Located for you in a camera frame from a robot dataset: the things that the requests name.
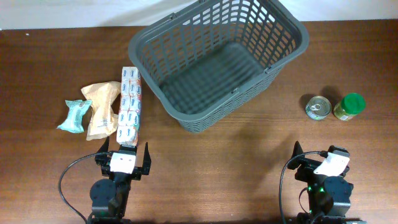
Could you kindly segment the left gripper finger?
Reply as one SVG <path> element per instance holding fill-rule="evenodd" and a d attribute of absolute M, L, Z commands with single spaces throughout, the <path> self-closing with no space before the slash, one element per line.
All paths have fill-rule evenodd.
<path fill-rule="evenodd" d="M 152 160 L 149 154 L 149 144 L 147 142 L 144 149 L 144 157 L 141 170 L 142 175 L 149 175 L 151 164 Z"/>
<path fill-rule="evenodd" d="M 109 136 L 105 139 L 105 142 L 99 149 L 99 153 L 105 153 L 108 152 L 109 149 Z"/>

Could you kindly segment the brown paper bag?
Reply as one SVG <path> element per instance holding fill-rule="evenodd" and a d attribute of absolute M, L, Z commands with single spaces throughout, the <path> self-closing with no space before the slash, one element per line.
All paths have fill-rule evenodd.
<path fill-rule="evenodd" d="M 121 92 L 121 83 L 94 83 L 83 87 L 81 92 L 87 100 L 92 101 L 86 140 L 102 139 L 113 134 L 118 127 L 118 115 L 114 113 L 112 104 Z"/>

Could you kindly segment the teal snack packet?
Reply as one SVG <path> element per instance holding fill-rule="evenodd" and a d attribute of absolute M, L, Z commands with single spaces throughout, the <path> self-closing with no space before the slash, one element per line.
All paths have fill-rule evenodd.
<path fill-rule="evenodd" d="M 70 133 L 83 133 L 84 128 L 82 125 L 83 116 L 90 108 L 91 100 L 65 100 L 68 106 L 68 114 L 65 121 L 57 126 L 57 129 L 68 131 Z"/>

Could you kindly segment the silver pull-tab tin can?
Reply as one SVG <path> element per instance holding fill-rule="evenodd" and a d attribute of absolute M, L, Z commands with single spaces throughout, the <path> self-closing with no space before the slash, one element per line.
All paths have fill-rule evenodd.
<path fill-rule="evenodd" d="M 331 113 L 331 103 L 324 96 L 314 96 L 307 103 L 305 112 L 314 120 L 322 120 Z"/>

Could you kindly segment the multipack of tissue packets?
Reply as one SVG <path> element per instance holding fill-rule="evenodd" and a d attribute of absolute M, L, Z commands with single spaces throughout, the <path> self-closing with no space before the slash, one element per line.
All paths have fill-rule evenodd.
<path fill-rule="evenodd" d="M 137 146 L 141 108 L 141 74 L 137 67 L 123 67 L 121 102 L 116 135 L 116 140 L 120 145 Z"/>

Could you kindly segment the green-lidded glass jar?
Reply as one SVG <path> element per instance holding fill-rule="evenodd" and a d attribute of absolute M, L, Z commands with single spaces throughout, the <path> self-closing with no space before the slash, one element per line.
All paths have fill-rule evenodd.
<path fill-rule="evenodd" d="M 342 121 L 348 121 L 359 115 L 366 108 L 363 96 L 358 93 L 350 93 L 336 104 L 333 114 Z"/>

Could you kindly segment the grey plastic shopping basket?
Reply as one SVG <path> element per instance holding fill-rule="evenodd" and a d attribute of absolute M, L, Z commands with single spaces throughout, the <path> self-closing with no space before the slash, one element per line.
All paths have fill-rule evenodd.
<path fill-rule="evenodd" d="M 134 35 L 128 55 L 168 114 L 200 133 L 262 93 L 309 45 L 279 1 L 197 1 Z"/>

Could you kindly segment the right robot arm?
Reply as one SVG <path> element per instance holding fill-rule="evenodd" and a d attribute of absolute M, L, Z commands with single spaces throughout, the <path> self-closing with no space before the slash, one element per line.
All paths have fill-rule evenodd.
<path fill-rule="evenodd" d="M 292 157 L 287 164 L 296 170 L 295 179 L 305 182 L 302 192 L 308 193 L 309 210 L 297 215 L 298 223 L 344 223 L 351 206 L 350 197 L 354 185 L 345 180 L 349 171 L 349 152 L 337 146 L 327 151 L 313 151 L 324 158 L 316 161 L 306 158 L 299 142 L 294 145 Z"/>

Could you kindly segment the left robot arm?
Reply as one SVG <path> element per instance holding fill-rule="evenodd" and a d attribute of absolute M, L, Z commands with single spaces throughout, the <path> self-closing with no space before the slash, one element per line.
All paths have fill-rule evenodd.
<path fill-rule="evenodd" d="M 95 155 L 95 162 L 101 167 L 103 179 L 95 182 L 90 189 L 92 201 L 88 223 L 132 223 L 125 218 L 127 200 L 133 180 L 140 181 L 149 175 L 151 157 L 145 145 L 141 166 L 136 166 L 137 147 L 121 145 L 111 152 L 109 138 Z"/>

